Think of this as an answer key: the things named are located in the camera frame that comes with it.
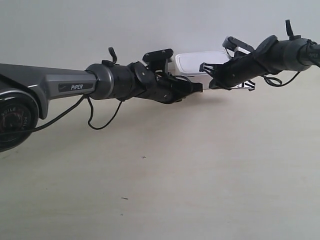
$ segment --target white floor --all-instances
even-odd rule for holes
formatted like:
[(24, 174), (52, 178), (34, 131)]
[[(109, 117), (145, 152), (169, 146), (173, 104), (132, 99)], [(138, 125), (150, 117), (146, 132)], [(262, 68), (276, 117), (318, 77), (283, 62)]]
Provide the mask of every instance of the white floor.
[[(319, 92), (315, 68), (282, 88), (132, 99), (102, 131), (83, 103), (1, 153), (0, 239), (317, 239)], [(95, 101), (94, 124), (117, 104)]]

